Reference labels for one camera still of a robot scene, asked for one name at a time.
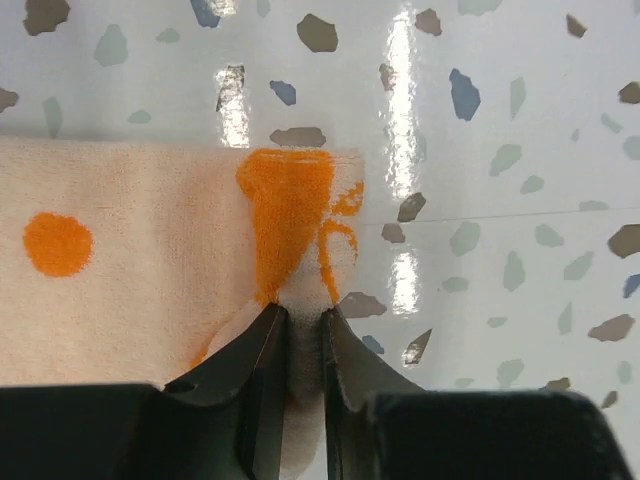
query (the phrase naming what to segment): terrazzo chip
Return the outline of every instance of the terrazzo chip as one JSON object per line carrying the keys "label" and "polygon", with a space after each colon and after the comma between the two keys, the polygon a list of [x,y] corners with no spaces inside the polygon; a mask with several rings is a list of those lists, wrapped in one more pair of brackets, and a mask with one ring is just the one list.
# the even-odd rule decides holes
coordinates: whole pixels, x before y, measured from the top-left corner
{"label": "terrazzo chip", "polygon": [[418,363],[420,363],[420,360],[422,360],[422,355],[427,348],[427,344],[431,339],[432,331],[433,329],[427,330],[407,346],[404,353],[402,354],[402,360],[404,361],[405,365],[417,365]]}
{"label": "terrazzo chip", "polygon": [[269,82],[269,88],[273,90],[276,96],[282,100],[287,106],[296,104],[296,89],[290,83],[286,83],[280,80],[271,80]]}
{"label": "terrazzo chip", "polygon": [[415,26],[418,30],[439,37],[442,35],[442,25],[435,10],[428,8],[416,15]]}
{"label": "terrazzo chip", "polygon": [[565,280],[582,280],[593,264],[593,252],[585,252],[564,268]]}
{"label": "terrazzo chip", "polygon": [[109,25],[104,35],[98,40],[93,58],[102,67],[112,67],[123,64],[128,56],[127,39],[122,34],[120,25]]}
{"label": "terrazzo chip", "polygon": [[524,78],[518,77],[511,82],[510,96],[511,119],[513,120],[527,98],[527,87],[524,83]]}
{"label": "terrazzo chip", "polygon": [[377,355],[384,355],[384,347],[371,335],[365,335],[362,337],[362,343],[364,343],[365,346],[373,353]]}
{"label": "terrazzo chip", "polygon": [[325,144],[325,137],[318,127],[294,127],[289,130],[276,130],[269,139],[281,147],[314,147]]}
{"label": "terrazzo chip", "polygon": [[159,43],[177,43],[180,41],[180,34],[173,28],[167,28],[158,34],[156,41]]}
{"label": "terrazzo chip", "polygon": [[427,199],[424,198],[421,192],[414,193],[405,198],[398,209],[398,222],[407,223],[414,221],[426,203]]}
{"label": "terrazzo chip", "polygon": [[536,227],[535,238],[538,245],[542,245],[543,247],[555,248],[564,245],[564,238],[546,224],[538,225]]}
{"label": "terrazzo chip", "polygon": [[475,222],[462,222],[453,236],[449,239],[451,251],[456,257],[471,252],[480,241],[480,225]]}
{"label": "terrazzo chip", "polygon": [[558,380],[549,380],[544,386],[546,390],[564,391],[571,388],[571,380],[568,377],[562,377]]}
{"label": "terrazzo chip", "polygon": [[622,292],[622,298],[629,298],[640,287],[640,273],[631,275],[624,283],[624,290]]}
{"label": "terrazzo chip", "polygon": [[55,97],[47,98],[42,102],[42,109],[44,110],[44,119],[49,131],[49,137],[56,138],[64,122],[64,115],[58,99]]}
{"label": "terrazzo chip", "polygon": [[507,323],[507,317],[491,317],[487,320],[487,325],[491,328],[499,328]]}
{"label": "terrazzo chip", "polygon": [[582,38],[587,33],[587,27],[582,25],[573,15],[567,14],[567,31],[574,37]]}
{"label": "terrazzo chip", "polygon": [[587,336],[601,342],[619,342],[629,335],[635,321],[635,318],[627,313],[618,315],[593,327]]}
{"label": "terrazzo chip", "polygon": [[622,150],[629,160],[640,160],[640,136],[634,135],[627,138],[622,144]]}
{"label": "terrazzo chip", "polygon": [[640,103],[640,83],[629,82],[619,92],[618,100],[621,103],[629,103],[631,105],[637,105]]}
{"label": "terrazzo chip", "polygon": [[626,360],[621,361],[618,364],[618,368],[616,369],[616,374],[618,375],[618,380],[620,380],[620,383],[622,383],[623,385],[631,383],[631,377],[632,377],[631,364]]}
{"label": "terrazzo chip", "polygon": [[458,0],[458,12],[461,15],[480,16],[495,12],[502,5],[502,0]]}
{"label": "terrazzo chip", "polygon": [[349,292],[339,306],[346,318],[380,316],[387,311],[387,307],[380,303],[376,297],[365,295],[362,292]]}
{"label": "terrazzo chip", "polygon": [[520,377],[524,370],[521,359],[505,360],[498,366],[498,385],[500,388],[509,388]]}
{"label": "terrazzo chip", "polygon": [[527,278],[522,259],[516,252],[507,255],[507,263],[504,266],[502,285],[510,292],[515,292]]}
{"label": "terrazzo chip", "polygon": [[129,115],[127,122],[142,125],[151,121],[151,115],[146,110],[138,110]]}
{"label": "terrazzo chip", "polygon": [[520,187],[520,193],[526,195],[528,193],[536,193],[544,188],[544,179],[537,175],[531,175]]}
{"label": "terrazzo chip", "polygon": [[271,11],[271,4],[269,3],[269,0],[257,0],[256,10],[258,11],[258,15],[262,18],[269,15],[269,12]]}
{"label": "terrazzo chip", "polygon": [[244,65],[229,65],[222,73],[220,80],[220,93],[216,103],[216,112],[219,112],[231,100],[236,98],[244,87]]}
{"label": "terrazzo chip", "polygon": [[449,75],[451,82],[451,100],[456,117],[461,120],[471,121],[476,114],[480,103],[480,90],[478,90],[471,79],[454,68]]}
{"label": "terrazzo chip", "polygon": [[29,35],[55,32],[58,25],[69,18],[71,7],[66,0],[27,0],[27,17],[22,24]]}
{"label": "terrazzo chip", "polygon": [[404,243],[407,237],[404,236],[402,227],[397,223],[386,223],[382,227],[382,238],[391,243]]}
{"label": "terrazzo chip", "polygon": [[338,48],[336,26],[309,13],[297,25],[298,37],[314,53],[335,52]]}
{"label": "terrazzo chip", "polygon": [[558,317],[558,333],[560,335],[566,335],[571,333],[573,329],[573,304],[571,302],[567,303],[567,306],[564,307],[564,310]]}
{"label": "terrazzo chip", "polygon": [[640,252],[640,224],[624,225],[607,242],[609,249],[620,258]]}
{"label": "terrazzo chip", "polygon": [[510,169],[522,158],[522,147],[520,145],[502,145],[496,151],[495,157],[491,160],[489,176],[497,177],[505,170]]}
{"label": "terrazzo chip", "polygon": [[450,277],[442,282],[442,288],[449,293],[460,293],[469,289],[469,280],[462,277]]}
{"label": "terrazzo chip", "polygon": [[9,107],[15,107],[18,103],[18,94],[0,88],[0,113],[4,112]]}
{"label": "terrazzo chip", "polygon": [[600,123],[602,123],[605,127],[607,127],[613,133],[620,133],[624,128],[618,122],[616,122],[613,118],[611,118],[606,113],[600,115]]}
{"label": "terrazzo chip", "polygon": [[604,410],[605,408],[609,408],[615,405],[616,403],[618,403],[618,392],[614,390],[607,393],[607,396],[604,397],[604,400],[602,401],[602,405],[600,406],[600,408]]}
{"label": "terrazzo chip", "polygon": [[581,212],[594,212],[597,210],[609,210],[609,205],[600,200],[587,200],[586,202],[580,202],[578,210]]}
{"label": "terrazzo chip", "polygon": [[220,23],[216,4],[211,0],[191,0],[191,8],[198,25],[204,28],[216,28]]}
{"label": "terrazzo chip", "polygon": [[380,73],[380,82],[385,92],[390,92],[396,86],[396,71],[387,63],[381,63],[378,68]]}
{"label": "terrazzo chip", "polygon": [[456,378],[453,385],[456,388],[468,388],[473,383],[473,378]]}

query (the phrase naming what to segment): brown speck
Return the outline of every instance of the brown speck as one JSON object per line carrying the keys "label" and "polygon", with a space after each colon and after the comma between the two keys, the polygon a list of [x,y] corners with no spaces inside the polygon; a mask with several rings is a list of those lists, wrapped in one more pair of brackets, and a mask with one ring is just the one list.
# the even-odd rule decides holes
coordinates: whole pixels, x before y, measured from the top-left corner
{"label": "brown speck", "polygon": [[0,113],[9,107],[15,106],[16,103],[18,103],[18,94],[16,92],[0,88]]}
{"label": "brown speck", "polygon": [[574,37],[582,38],[587,32],[587,27],[582,25],[573,15],[567,14],[567,31]]}
{"label": "brown speck", "polygon": [[609,239],[608,245],[620,258],[640,252],[640,224],[623,226]]}
{"label": "brown speck", "polygon": [[427,200],[420,192],[414,193],[406,198],[398,210],[398,221],[400,223],[406,223],[415,220],[426,203]]}
{"label": "brown speck", "polygon": [[54,32],[67,21],[71,7],[66,0],[27,0],[27,18],[22,22],[27,33],[33,37],[43,32]]}
{"label": "brown speck", "polygon": [[407,239],[402,233],[402,227],[397,223],[386,223],[382,227],[382,238],[391,243],[404,243]]}
{"label": "brown speck", "polygon": [[402,359],[404,360],[405,365],[417,365],[418,363],[420,363],[420,360],[422,360],[422,354],[427,348],[427,344],[429,343],[429,339],[431,338],[432,331],[433,329],[427,330],[409,344],[407,349],[402,354]]}
{"label": "brown speck", "polygon": [[431,8],[416,15],[416,28],[424,33],[430,33],[435,37],[442,35],[438,14]]}
{"label": "brown speck", "polygon": [[336,26],[307,14],[298,24],[298,37],[312,52],[335,52],[338,48]]}
{"label": "brown speck", "polygon": [[388,92],[393,90],[393,87],[396,85],[396,71],[393,67],[386,63],[382,63],[380,64],[378,71],[380,72],[380,81],[382,82],[384,91]]}
{"label": "brown speck", "polygon": [[612,392],[607,393],[607,396],[604,397],[604,400],[602,401],[602,406],[600,408],[609,408],[610,406],[612,406],[613,404],[618,402],[618,392],[616,392],[615,390]]}
{"label": "brown speck", "polygon": [[629,314],[618,315],[589,330],[589,338],[601,342],[619,342],[626,338],[635,323],[635,318]]}
{"label": "brown speck", "polygon": [[244,87],[244,65],[230,65],[222,72],[216,112],[236,97]]}
{"label": "brown speck", "polygon": [[547,390],[568,390],[571,388],[571,381],[567,377],[558,380],[549,380],[544,387]]}
{"label": "brown speck", "polygon": [[640,103],[640,83],[628,83],[618,92],[618,98],[622,103],[631,103],[633,105]]}
{"label": "brown speck", "polygon": [[371,315],[380,316],[387,311],[376,297],[362,292],[350,292],[340,302],[340,310],[346,318],[366,318]]}
{"label": "brown speck", "polygon": [[281,147],[321,147],[327,141],[322,130],[317,127],[295,127],[276,130],[269,138]]}

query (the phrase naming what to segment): cloth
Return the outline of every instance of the cloth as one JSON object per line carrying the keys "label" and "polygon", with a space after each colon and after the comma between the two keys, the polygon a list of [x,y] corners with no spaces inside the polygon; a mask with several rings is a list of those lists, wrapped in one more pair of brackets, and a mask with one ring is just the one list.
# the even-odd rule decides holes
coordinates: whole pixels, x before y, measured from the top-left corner
{"label": "cloth", "polygon": [[357,257],[355,152],[0,137],[0,384],[162,386],[291,315],[281,478],[322,424],[320,314]]}

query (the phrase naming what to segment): orange dot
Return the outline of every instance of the orange dot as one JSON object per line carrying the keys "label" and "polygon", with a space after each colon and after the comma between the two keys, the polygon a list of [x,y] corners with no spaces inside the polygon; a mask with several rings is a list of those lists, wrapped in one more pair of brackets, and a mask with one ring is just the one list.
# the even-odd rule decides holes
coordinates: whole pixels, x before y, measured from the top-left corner
{"label": "orange dot", "polygon": [[24,248],[41,273],[70,277],[89,262],[93,238],[73,217],[39,213],[24,229]]}

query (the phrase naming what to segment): terrazzo pattern tablecloth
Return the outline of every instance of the terrazzo pattern tablecloth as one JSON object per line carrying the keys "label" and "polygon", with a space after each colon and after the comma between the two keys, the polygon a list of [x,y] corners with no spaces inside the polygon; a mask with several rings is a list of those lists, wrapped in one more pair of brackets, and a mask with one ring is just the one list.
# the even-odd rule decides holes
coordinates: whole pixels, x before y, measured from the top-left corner
{"label": "terrazzo pattern tablecloth", "polygon": [[640,473],[639,0],[5,3],[0,133],[359,148],[365,344],[583,392]]}

